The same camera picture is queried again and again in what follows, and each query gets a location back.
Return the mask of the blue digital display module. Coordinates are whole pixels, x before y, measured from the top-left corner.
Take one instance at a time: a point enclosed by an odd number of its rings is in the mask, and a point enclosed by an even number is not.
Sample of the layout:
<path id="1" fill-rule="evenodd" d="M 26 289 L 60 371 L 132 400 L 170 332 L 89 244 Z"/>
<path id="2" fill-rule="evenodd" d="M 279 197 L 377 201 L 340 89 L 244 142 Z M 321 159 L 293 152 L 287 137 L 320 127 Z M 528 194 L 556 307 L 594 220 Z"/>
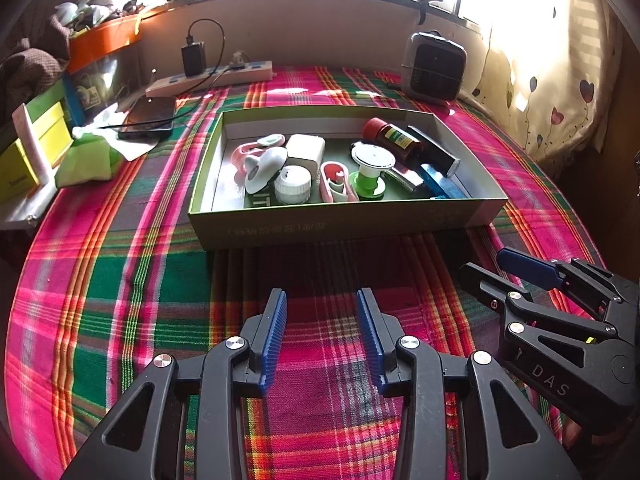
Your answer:
<path id="1" fill-rule="evenodd" d="M 458 198 L 462 200 L 469 198 L 469 194 L 464 188 L 451 178 L 444 176 L 429 164 L 422 164 L 420 166 L 420 174 L 423 178 L 423 183 L 431 190 L 434 196 L 440 198 L 455 198 L 456 200 Z"/>

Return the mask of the silver black flashlight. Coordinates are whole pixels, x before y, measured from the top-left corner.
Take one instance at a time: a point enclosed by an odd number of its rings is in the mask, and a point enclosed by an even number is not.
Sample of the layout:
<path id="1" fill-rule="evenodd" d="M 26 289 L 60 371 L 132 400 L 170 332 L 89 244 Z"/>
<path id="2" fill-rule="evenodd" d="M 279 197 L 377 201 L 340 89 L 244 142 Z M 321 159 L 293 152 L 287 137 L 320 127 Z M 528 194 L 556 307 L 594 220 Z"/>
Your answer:
<path id="1" fill-rule="evenodd" d="M 431 165 L 443 176 L 451 178 L 458 169 L 460 159 L 451 154 L 450 151 L 447 151 L 446 148 L 443 148 L 438 142 L 419 128 L 408 125 L 407 129 L 420 141 L 424 162 Z"/>

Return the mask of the red cap brown bottle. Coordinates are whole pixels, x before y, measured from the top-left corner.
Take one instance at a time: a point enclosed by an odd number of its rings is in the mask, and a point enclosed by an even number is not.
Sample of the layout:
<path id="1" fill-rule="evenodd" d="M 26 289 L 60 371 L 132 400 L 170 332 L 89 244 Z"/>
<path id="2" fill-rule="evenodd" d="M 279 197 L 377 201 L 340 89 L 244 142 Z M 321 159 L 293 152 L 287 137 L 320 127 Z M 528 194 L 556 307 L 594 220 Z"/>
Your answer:
<path id="1" fill-rule="evenodd" d="M 390 122 L 378 117 L 371 118 L 363 126 L 362 136 L 364 140 L 389 150 L 406 167 L 416 166 L 420 162 L 420 141 Z"/>

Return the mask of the white green suction holder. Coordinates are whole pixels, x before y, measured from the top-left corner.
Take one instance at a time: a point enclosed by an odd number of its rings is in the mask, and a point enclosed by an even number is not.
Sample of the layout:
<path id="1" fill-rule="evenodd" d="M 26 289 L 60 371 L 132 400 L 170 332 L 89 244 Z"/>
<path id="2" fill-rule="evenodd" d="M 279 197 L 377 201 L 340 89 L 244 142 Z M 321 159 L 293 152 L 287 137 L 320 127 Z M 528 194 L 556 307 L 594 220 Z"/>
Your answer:
<path id="1" fill-rule="evenodd" d="M 396 164 L 392 152 L 375 144 L 356 142 L 350 151 L 358 170 L 349 175 L 349 185 L 360 200 L 382 200 L 386 184 L 382 173 Z"/>

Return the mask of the pink white red device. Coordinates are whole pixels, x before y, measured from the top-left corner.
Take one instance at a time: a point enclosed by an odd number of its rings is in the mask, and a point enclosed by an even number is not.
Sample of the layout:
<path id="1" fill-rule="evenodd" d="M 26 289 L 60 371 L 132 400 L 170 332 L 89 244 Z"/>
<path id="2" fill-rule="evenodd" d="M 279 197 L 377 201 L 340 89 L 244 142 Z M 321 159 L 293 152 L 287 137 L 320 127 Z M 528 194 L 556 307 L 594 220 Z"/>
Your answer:
<path id="1" fill-rule="evenodd" d="M 320 166 L 319 190 L 323 203 L 353 203 L 359 200 L 349 183 L 348 168 L 341 162 L 324 162 Z"/>

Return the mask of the small white round jar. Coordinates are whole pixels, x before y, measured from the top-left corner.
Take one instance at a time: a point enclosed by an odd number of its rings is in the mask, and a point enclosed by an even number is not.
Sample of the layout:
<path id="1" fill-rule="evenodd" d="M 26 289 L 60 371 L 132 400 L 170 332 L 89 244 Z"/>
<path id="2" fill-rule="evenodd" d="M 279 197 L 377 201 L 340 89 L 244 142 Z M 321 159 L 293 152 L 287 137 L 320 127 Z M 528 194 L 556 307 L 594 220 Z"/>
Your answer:
<path id="1" fill-rule="evenodd" d="M 311 185 L 311 173 L 308 169 L 298 165 L 284 166 L 273 182 L 274 196 L 280 204 L 303 204 L 309 200 Z"/>

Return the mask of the white usb charger cube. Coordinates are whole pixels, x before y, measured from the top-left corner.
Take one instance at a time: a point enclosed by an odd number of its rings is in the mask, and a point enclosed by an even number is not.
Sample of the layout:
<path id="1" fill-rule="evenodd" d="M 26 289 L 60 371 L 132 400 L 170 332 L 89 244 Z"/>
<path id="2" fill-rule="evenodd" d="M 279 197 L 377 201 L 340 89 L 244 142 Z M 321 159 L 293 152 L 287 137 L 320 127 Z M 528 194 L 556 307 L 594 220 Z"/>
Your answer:
<path id="1" fill-rule="evenodd" d="M 312 180 L 318 179 L 326 149 L 326 140 L 322 136 L 294 133 L 288 138 L 285 149 L 288 151 L 288 165 L 304 167 L 310 172 Z"/>

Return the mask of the white round gadget with knob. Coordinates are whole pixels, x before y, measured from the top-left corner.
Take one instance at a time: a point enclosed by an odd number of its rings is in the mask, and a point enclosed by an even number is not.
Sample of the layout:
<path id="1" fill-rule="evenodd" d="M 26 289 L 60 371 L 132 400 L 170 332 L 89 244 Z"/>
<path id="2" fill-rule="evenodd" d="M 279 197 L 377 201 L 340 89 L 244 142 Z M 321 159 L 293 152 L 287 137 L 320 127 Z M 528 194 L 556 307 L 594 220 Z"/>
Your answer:
<path id="1" fill-rule="evenodd" d="M 254 195 L 260 192 L 284 167 L 288 150 L 283 146 L 267 148 L 261 155 L 247 155 L 243 162 L 245 191 Z"/>

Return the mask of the pink mint small device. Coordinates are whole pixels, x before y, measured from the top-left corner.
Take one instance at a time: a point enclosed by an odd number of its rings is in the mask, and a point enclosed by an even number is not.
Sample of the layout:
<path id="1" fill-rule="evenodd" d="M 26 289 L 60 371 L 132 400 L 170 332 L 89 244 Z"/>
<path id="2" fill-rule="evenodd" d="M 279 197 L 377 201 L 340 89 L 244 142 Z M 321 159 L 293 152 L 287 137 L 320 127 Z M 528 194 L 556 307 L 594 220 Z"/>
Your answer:
<path id="1" fill-rule="evenodd" d="M 246 176 L 244 160 L 248 155 L 260 156 L 268 148 L 283 146 L 286 142 L 282 133 L 271 133 L 252 142 L 240 144 L 231 154 L 231 163 L 236 169 L 235 180 L 241 182 Z"/>

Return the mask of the plaid pink green tablecloth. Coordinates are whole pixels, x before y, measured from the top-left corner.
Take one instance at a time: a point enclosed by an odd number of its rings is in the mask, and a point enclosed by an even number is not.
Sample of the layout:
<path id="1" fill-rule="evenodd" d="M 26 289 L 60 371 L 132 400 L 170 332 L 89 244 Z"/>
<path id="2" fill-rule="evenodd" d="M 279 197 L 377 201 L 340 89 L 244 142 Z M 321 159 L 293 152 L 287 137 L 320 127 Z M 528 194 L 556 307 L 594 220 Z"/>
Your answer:
<path id="1" fill-rule="evenodd" d="M 469 107 L 442 121 L 508 200 L 484 228 L 281 247 L 201 248 L 188 218 L 218 116 L 261 106 L 413 108 L 395 76 L 280 68 L 266 84 L 218 90 L 151 153 L 107 182 L 58 194 L 26 257 L 9 317 L 6 414 L 36 476 L 56 479 L 116 396 L 157 353 L 187 358 L 235 335 L 269 292 L 288 294 L 276 381 L 244 405 L 255 479 L 388 479 L 401 403 L 370 382 L 355 292 L 373 289 L 409 334 L 465 356 L 494 351 L 498 320 L 458 285 L 459 266 L 492 268 L 499 248 L 600 262 L 582 222 L 544 172 Z"/>

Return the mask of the heart pattern curtain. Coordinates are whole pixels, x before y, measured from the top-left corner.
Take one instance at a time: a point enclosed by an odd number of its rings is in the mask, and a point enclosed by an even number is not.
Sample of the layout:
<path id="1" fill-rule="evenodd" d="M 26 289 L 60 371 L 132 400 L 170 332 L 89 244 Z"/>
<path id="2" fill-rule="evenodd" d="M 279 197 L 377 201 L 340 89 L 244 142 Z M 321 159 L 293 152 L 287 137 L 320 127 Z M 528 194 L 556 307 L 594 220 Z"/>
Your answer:
<path id="1" fill-rule="evenodd" d="M 548 174 L 608 128 L 623 27 L 605 0 L 463 0 L 487 53 L 466 97 Z"/>

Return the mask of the small white black heater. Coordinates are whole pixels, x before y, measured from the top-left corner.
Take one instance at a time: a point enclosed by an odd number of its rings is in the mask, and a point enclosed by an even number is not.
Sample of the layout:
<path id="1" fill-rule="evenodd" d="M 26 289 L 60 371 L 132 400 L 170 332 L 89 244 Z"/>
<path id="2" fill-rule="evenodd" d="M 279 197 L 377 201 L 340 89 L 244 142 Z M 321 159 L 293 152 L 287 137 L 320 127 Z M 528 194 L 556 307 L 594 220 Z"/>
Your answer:
<path id="1" fill-rule="evenodd" d="M 410 98 L 450 104 L 462 87 L 465 48 L 436 30 L 414 32 L 401 63 L 400 88 Z"/>

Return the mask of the white side shelf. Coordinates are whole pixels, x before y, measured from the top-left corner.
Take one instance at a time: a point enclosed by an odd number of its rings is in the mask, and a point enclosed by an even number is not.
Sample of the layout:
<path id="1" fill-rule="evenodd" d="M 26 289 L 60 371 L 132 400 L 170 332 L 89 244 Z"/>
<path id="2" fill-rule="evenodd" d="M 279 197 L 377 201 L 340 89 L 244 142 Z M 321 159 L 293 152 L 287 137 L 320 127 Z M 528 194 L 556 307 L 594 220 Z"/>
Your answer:
<path id="1" fill-rule="evenodd" d="M 53 181 L 33 190 L 12 197 L 0 207 L 0 229 L 2 231 L 24 231 L 35 228 L 46 214 L 58 189 Z"/>

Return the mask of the yellow green box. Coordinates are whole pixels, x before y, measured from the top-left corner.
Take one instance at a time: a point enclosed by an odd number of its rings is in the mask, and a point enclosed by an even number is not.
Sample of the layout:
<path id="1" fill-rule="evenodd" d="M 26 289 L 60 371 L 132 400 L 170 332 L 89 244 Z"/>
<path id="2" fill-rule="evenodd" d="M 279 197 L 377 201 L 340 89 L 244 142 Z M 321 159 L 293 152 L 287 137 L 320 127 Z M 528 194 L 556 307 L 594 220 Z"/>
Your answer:
<path id="1" fill-rule="evenodd" d="M 1 201 L 6 202 L 53 178 L 72 145 L 60 101 L 32 120 L 25 104 L 12 114 L 11 126 L 17 138 L 1 152 Z"/>

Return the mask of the black smartphone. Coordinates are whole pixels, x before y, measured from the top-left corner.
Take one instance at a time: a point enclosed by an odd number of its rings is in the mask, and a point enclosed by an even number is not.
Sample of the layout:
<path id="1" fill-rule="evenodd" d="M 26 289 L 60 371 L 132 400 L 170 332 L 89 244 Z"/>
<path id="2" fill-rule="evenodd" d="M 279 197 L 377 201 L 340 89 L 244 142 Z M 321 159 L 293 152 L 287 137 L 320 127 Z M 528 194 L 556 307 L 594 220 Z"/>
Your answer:
<path id="1" fill-rule="evenodd" d="M 166 139 L 172 133 L 176 99 L 168 96 L 142 96 L 118 129 L 118 137 L 125 141 L 154 141 Z"/>

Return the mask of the white tube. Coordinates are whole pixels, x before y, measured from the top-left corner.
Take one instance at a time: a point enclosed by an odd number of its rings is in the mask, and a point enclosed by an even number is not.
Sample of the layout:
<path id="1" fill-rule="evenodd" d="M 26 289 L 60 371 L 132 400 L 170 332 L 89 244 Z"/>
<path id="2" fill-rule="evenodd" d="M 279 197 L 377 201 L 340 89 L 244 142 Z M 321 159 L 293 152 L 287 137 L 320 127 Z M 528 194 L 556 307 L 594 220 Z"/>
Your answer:
<path id="1" fill-rule="evenodd" d="M 38 183 L 41 186 L 47 185 L 52 177 L 52 167 L 43 151 L 25 104 L 21 104 L 14 110 L 12 120 Z"/>

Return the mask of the white power strip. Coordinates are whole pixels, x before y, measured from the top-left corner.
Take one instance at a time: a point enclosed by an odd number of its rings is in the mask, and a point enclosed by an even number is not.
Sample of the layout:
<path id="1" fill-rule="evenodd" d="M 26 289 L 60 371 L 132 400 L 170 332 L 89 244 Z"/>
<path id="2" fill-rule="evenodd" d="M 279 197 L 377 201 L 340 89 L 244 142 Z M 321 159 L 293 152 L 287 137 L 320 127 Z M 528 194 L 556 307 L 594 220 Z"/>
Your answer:
<path id="1" fill-rule="evenodd" d="M 270 81 L 272 76 L 271 61 L 245 63 L 242 67 L 221 66 L 218 70 L 206 70 L 192 77 L 180 74 L 159 79 L 145 89 L 145 95 L 149 98 L 182 96 L 193 91 L 207 91 L 209 88 Z"/>

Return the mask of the brown fabric bag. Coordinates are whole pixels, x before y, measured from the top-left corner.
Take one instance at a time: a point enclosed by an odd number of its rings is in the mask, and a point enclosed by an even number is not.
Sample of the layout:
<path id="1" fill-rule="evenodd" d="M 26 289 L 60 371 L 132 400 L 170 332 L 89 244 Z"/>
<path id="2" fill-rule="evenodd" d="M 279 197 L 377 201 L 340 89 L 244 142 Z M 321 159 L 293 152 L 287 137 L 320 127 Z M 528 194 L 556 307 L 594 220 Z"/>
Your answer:
<path id="1" fill-rule="evenodd" d="M 35 41 L 22 38 L 1 62 L 1 123 L 52 87 L 70 62 L 70 31 L 51 15 Z"/>

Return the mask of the black charger plug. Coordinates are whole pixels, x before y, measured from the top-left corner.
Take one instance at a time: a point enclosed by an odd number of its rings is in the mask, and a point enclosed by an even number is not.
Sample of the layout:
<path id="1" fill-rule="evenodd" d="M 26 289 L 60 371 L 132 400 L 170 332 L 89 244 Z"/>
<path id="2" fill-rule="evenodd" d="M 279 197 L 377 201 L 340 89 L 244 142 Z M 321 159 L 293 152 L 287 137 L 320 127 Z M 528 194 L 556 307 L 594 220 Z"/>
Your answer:
<path id="1" fill-rule="evenodd" d="M 181 49 L 183 73 L 187 77 L 201 75 L 206 70 L 206 53 L 203 41 L 195 41 L 186 36 L 186 44 Z"/>

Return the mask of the orange plastic bin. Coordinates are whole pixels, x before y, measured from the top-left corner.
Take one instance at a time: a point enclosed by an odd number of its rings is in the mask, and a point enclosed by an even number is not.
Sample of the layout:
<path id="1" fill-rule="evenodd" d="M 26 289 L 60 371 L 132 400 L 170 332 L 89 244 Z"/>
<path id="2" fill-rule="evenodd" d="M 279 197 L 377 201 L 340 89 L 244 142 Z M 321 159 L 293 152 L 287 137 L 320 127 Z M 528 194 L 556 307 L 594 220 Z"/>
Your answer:
<path id="1" fill-rule="evenodd" d="M 100 58 L 135 44 L 141 37 L 140 24 L 139 15 L 125 16 L 73 37 L 66 72 L 77 73 Z"/>

